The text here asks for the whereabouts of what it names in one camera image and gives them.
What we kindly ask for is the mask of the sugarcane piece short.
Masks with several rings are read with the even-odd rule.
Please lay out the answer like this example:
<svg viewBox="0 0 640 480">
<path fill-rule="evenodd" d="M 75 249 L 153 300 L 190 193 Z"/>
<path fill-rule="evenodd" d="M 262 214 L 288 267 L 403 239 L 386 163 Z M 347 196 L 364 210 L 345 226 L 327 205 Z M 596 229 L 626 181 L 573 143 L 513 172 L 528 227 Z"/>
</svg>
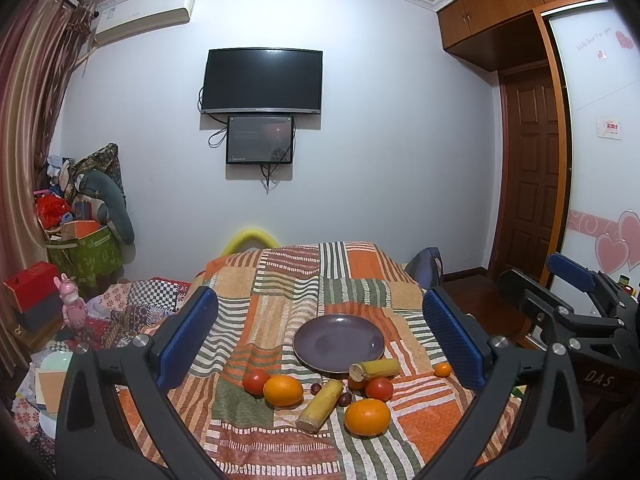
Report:
<svg viewBox="0 0 640 480">
<path fill-rule="evenodd" d="M 378 377 L 394 377 L 400 372 L 398 359 L 378 359 L 354 363 L 349 367 L 349 378 L 353 382 L 368 382 Z"/>
</svg>

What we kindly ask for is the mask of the striped red curtain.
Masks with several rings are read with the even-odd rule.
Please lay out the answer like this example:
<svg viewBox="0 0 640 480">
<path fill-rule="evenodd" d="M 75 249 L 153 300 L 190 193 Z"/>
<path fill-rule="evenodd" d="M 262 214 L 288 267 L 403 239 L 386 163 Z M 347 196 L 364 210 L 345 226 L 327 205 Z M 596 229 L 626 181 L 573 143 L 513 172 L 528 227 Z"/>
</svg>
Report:
<svg viewBox="0 0 640 480">
<path fill-rule="evenodd" d="M 2 280 L 46 256 L 34 192 L 95 13 L 92 0 L 28 0 L 1 34 Z"/>
</svg>

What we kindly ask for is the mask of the blue backpack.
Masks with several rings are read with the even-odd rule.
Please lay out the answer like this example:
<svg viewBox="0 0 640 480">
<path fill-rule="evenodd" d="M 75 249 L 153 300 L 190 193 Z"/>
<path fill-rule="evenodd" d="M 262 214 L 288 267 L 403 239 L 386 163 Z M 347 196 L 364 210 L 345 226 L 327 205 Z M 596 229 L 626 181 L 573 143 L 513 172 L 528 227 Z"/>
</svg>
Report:
<svg viewBox="0 0 640 480">
<path fill-rule="evenodd" d="M 439 249 L 437 247 L 422 249 L 405 266 L 405 272 L 423 289 L 429 290 L 442 286 L 444 266 Z"/>
</svg>

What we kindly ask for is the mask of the grey plush toy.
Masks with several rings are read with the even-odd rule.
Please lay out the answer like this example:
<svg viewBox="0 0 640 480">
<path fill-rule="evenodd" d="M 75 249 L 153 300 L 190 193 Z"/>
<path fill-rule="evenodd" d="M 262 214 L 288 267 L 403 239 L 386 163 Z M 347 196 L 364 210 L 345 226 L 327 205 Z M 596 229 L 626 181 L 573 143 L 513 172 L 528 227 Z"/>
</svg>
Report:
<svg viewBox="0 0 640 480">
<path fill-rule="evenodd" d="M 90 170 L 80 174 L 75 181 L 76 190 L 93 200 L 99 200 L 98 221 L 110 228 L 120 244 L 134 244 L 132 226 L 124 194 L 107 174 L 100 170 Z"/>
</svg>

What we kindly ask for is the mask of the pink rabbit toy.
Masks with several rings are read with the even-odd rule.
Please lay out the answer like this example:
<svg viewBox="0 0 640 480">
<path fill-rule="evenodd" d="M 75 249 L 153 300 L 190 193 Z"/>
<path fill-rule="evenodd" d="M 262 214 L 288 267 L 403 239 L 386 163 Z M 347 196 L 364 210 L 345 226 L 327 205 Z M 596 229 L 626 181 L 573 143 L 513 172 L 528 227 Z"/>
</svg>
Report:
<svg viewBox="0 0 640 480">
<path fill-rule="evenodd" d="M 87 309 L 85 300 L 79 295 L 78 286 L 65 273 L 55 276 L 53 284 L 62 300 L 64 323 L 72 330 L 80 330 L 86 324 Z"/>
</svg>

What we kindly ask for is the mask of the white air conditioner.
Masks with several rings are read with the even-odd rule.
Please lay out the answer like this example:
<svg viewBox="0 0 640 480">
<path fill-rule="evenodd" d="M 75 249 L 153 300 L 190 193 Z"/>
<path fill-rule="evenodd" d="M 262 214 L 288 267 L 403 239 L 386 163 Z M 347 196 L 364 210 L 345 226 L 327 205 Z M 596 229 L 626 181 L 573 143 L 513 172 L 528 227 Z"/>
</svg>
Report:
<svg viewBox="0 0 640 480">
<path fill-rule="evenodd" d="M 98 46 L 190 22 L 195 0 L 127 0 L 100 11 L 94 41 Z"/>
</svg>

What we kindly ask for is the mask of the red box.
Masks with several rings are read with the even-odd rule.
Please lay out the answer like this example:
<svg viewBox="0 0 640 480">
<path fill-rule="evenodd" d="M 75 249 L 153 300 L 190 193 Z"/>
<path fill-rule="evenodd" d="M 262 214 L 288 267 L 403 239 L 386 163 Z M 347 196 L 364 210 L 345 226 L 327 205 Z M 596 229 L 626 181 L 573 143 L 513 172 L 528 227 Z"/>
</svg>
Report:
<svg viewBox="0 0 640 480">
<path fill-rule="evenodd" d="M 8 291 L 10 306 L 20 313 L 30 310 L 38 302 L 56 292 L 53 279 L 58 268 L 47 261 L 39 261 L 3 282 Z"/>
</svg>

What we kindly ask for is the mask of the dark grape right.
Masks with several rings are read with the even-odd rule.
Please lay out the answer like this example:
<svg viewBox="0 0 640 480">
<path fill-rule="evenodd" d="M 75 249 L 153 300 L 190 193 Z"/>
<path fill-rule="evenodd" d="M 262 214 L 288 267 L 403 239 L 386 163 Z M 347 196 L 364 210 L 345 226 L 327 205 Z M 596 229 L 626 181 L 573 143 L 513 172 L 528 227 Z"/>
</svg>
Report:
<svg viewBox="0 0 640 480">
<path fill-rule="evenodd" d="M 351 403 L 352 403 L 352 395 L 349 392 L 345 392 L 341 394 L 337 400 L 337 404 L 342 408 L 346 408 L 346 406 L 349 406 L 349 404 Z"/>
</svg>

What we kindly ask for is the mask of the wooden wardrobe with white door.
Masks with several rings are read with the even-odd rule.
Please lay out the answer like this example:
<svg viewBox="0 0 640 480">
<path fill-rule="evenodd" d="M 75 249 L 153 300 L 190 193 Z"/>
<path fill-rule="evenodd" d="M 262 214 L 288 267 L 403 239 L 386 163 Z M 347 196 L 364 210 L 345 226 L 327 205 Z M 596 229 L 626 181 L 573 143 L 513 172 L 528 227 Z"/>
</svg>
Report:
<svg viewBox="0 0 640 480">
<path fill-rule="evenodd" d="M 548 66 L 559 129 L 552 252 L 639 287 L 639 36 L 608 0 L 438 0 L 447 53 L 498 79 Z M 498 226 L 501 182 L 498 192 Z M 596 315 L 586 294 L 549 272 L 536 280 L 578 313 Z"/>
</svg>

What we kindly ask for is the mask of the sugarcane piece long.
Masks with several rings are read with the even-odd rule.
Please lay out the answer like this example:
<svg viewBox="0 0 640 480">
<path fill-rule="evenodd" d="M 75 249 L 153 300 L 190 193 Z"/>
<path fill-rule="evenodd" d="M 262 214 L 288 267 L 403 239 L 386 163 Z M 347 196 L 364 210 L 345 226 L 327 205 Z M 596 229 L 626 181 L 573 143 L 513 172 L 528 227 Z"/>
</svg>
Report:
<svg viewBox="0 0 640 480">
<path fill-rule="evenodd" d="M 296 419 L 296 428 L 316 434 L 336 407 L 343 389 L 343 383 L 336 379 L 326 382 Z"/>
</svg>

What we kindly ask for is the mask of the small wall monitor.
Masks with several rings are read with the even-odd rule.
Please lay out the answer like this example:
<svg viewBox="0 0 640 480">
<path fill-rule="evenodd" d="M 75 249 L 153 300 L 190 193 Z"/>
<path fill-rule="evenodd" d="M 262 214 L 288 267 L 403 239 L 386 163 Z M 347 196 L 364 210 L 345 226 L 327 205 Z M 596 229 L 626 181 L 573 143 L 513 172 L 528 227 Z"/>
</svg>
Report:
<svg viewBox="0 0 640 480">
<path fill-rule="evenodd" d="M 235 115 L 228 120 L 228 165 L 289 165 L 294 120 L 288 115 Z"/>
</svg>

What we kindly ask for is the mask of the red tomato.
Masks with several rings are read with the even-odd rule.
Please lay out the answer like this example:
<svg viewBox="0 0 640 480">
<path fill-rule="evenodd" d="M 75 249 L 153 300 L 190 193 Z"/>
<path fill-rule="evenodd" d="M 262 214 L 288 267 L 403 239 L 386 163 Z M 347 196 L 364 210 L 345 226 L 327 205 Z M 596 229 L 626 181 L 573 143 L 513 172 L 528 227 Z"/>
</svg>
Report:
<svg viewBox="0 0 640 480">
<path fill-rule="evenodd" d="M 364 393 L 369 399 L 387 402 L 394 395 L 394 385 L 386 377 L 375 377 L 368 381 Z"/>
<path fill-rule="evenodd" d="M 264 370 L 258 370 L 257 368 L 252 368 L 248 370 L 243 376 L 242 386 L 245 392 L 249 393 L 251 396 L 256 396 L 256 398 L 260 398 L 264 395 L 264 387 L 266 382 L 271 378 L 271 376 L 265 372 Z"/>
</svg>

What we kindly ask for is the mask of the purple round plate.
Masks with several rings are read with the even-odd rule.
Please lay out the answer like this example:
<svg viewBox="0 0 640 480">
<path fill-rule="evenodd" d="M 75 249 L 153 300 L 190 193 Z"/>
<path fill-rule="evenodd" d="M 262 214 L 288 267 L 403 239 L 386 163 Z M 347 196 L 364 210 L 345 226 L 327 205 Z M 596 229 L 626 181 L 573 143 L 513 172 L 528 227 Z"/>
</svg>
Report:
<svg viewBox="0 0 640 480">
<path fill-rule="evenodd" d="M 327 314 L 307 321 L 293 338 L 297 359 L 324 374 L 347 374 L 358 362 L 379 359 L 385 350 L 378 326 L 348 314 Z"/>
</svg>

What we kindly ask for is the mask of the black wall television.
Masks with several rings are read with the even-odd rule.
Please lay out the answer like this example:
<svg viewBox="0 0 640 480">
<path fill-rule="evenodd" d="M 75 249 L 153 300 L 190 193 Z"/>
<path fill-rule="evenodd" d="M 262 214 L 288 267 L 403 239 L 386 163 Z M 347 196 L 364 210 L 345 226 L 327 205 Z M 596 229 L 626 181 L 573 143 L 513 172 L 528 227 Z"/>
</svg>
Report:
<svg viewBox="0 0 640 480">
<path fill-rule="evenodd" d="M 205 114 L 288 113 L 322 109 L 323 53 L 285 48 L 208 51 L 201 110 Z"/>
</svg>

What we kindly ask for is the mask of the large orange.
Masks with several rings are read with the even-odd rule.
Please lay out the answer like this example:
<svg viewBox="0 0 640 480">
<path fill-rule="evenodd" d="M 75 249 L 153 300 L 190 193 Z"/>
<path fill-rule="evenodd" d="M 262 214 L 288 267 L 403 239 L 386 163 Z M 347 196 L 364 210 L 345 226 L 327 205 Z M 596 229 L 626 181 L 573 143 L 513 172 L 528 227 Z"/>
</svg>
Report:
<svg viewBox="0 0 640 480">
<path fill-rule="evenodd" d="M 294 377 L 278 375 L 270 377 L 262 388 L 266 402 L 275 408 L 288 408 L 302 402 L 304 389 Z"/>
<path fill-rule="evenodd" d="M 345 428 L 357 437 L 384 434 L 390 424 L 390 409 L 378 399 L 363 399 L 349 405 L 344 415 Z"/>
</svg>

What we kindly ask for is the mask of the striped patchwork blanket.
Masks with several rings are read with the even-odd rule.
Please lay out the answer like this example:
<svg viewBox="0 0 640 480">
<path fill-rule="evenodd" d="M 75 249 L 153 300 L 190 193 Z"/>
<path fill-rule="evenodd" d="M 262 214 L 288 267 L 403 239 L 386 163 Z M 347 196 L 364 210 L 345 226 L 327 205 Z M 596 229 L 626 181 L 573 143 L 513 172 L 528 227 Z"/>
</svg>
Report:
<svg viewBox="0 0 640 480">
<path fill-rule="evenodd" d="M 375 245 L 321 243 L 250 250 L 211 261 L 190 283 L 216 292 L 218 318 L 182 385 L 169 400 L 198 443 L 232 479 L 410 479 L 449 437 L 472 401 L 445 361 L 422 314 L 423 292 Z M 358 315 L 381 330 L 386 356 L 398 359 L 390 426 L 371 439 L 352 436 L 333 411 L 316 434 L 296 428 L 298 411 L 274 410 L 246 393 L 252 368 L 296 378 L 320 376 L 303 365 L 293 338 L 328 313 Z"/>
</svg>

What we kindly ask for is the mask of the brown wooden door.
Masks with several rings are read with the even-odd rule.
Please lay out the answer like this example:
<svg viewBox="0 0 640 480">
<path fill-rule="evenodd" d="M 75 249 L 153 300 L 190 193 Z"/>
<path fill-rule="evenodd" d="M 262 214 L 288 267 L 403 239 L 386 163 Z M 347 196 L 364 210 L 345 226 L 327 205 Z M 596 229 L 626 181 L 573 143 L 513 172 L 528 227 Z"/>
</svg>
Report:
<svg viewBox="0 0 640 480">
<path fill-rule="evenodd" d="M 503 160 L 498 226 L 490 270 L 544 270 L 558 195 L 559 129 L 548 66 L 499 75 Z"/>
</svg>

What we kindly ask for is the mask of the small mandarin near plate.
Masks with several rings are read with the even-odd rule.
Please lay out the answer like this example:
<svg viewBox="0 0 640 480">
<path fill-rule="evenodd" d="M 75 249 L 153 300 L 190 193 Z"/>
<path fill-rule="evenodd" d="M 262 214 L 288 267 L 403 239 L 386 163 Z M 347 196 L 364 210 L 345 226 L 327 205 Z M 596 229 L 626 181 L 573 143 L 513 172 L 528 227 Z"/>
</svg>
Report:
<svg viewBox="0 0 640 480">
<path fill-rule="evenodd" d="M 361 391 L 364 388 L 366 388 L 366 382 L 357 382 L 355 379 L 352 379 L 351 377 L 347 378 L 347 382 L 348 382 L 349 388 L 355 391 Z"/>
</svg>

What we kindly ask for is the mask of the checkered patchwork quilt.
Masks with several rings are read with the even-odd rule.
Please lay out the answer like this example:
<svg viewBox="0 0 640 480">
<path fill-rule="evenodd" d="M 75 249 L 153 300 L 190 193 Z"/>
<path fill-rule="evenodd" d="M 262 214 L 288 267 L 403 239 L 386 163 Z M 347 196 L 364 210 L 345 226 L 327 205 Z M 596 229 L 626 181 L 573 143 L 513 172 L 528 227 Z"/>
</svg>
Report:
<svg viewBox="0 0 640 480">
<path fill-rule="evenodd" d="M 164 278 L 111 285 L 87 301 L 84 326 L 61 330 L 46 349 L 72 351 L 81 342 L 95 349 L 126 346 L 134 335 L 152 333 L 165 318 L 177 313 L 189 289 L 187 282 Z"/>
</svg>

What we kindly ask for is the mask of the small mandarin far right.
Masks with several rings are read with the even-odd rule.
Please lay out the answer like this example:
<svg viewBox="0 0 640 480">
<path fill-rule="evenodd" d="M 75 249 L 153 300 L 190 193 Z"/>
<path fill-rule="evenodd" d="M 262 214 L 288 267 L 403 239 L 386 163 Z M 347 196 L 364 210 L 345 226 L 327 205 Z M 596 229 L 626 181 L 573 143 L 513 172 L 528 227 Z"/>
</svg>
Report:
<svg viewBox="0 0 640 480">
<path fill-rule="evenodd" d="M 438 363 L 434 367 L 434 374 L 437 377 L 449 377 L 451 375 L 452 368 L 448 362 Z"/>
</svg>

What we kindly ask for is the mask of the green storage box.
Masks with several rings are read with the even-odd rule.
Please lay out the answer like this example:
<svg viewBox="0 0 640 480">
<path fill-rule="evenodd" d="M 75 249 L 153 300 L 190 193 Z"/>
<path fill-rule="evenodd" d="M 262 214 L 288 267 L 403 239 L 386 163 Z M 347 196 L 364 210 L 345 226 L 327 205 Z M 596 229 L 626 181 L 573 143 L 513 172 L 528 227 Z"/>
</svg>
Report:
<svg viewBox="0 0 640 480">
<path fill-rule="evenodd" d="M 46 245 L 50 263 L 72 278 L 85 294 L 122 267 L 119 244 L 108 226 L 73 240 L 52 240 Z"/>
</svg>

